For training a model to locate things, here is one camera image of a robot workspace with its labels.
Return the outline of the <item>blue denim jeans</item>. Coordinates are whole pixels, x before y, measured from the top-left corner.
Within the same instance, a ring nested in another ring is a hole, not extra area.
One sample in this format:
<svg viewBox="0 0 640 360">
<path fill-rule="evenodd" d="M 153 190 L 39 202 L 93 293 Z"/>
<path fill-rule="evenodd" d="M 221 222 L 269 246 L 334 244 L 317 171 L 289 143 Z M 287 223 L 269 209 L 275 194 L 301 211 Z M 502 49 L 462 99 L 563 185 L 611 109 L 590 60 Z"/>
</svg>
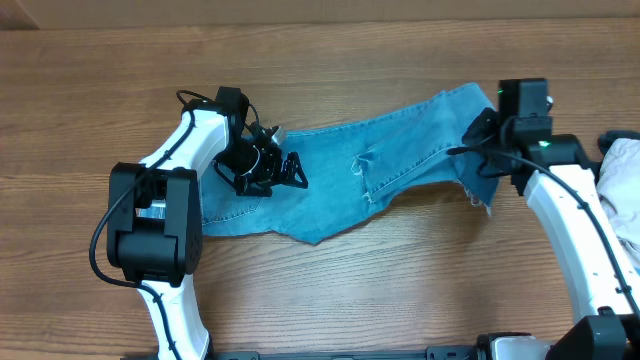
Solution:
<svg viewBox="0 0 640 360">
<path fill-rule="evenodd" d="M 309 185 L 276 186 L 269 197 L 239 196 L 209 167 L 200 180 L 203 232 L 276 232 L 317 244 L 384 210 L 405 190 L 441 182 L 456 183 L 473 204 L 491 207 L 499 182 L 478 175 L 481 156 L 447 153 L 490 105 L 468 83 L 376 118 L 292 131 L 282 149 L 298 154 Z"/>
</svg>

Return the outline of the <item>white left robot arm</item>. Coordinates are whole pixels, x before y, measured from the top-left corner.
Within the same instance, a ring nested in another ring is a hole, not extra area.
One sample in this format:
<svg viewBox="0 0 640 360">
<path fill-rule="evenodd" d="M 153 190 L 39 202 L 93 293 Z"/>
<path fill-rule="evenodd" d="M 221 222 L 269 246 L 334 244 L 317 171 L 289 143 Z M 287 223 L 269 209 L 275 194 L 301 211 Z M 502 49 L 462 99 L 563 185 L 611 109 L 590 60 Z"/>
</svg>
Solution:
<svg viewBox="0 0 640 360">
<path fill-rule="evenodd" d="M 208 167 L 238 196 L 269 197 L 273 187 L 307 188 L 297 153 L 283 154 L 282 130 L 247 123 L 255 109 L 237 88 L 215 98 L 180 90 L 176 130 L 138 163 L 117 163 L 109 178 L 108 209 L 90 243 L 107 236 L 107 258 L 123 272 L 107 283 L 133 288 L 143 297 L 158 340 L 158 359 L 211 359 L 211 335 L 201 319 L 194 273 L 202 256 L 199 181 Z"/>
</svg>

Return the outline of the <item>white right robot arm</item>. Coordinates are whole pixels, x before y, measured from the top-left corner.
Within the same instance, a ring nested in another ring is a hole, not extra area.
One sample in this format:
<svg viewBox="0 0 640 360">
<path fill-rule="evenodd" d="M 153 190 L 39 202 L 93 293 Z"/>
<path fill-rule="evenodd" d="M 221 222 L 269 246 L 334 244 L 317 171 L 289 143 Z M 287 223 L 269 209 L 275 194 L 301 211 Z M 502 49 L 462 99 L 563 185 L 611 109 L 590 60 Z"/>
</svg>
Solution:
<svg viewBox="0 0 640 360">
<path fill-rule="evenodd" d="M 481 336 L 480 359 L 636 359 L 639 276 L 596 193 L 579 140 L 555 135 L 545 113 L 504 117 L 484 109 L 458 153 L 478 153 L 508 176 L 544 228 L 563 273 L 574 324 L 557 341 L 532 335 Z"/>
</svg>

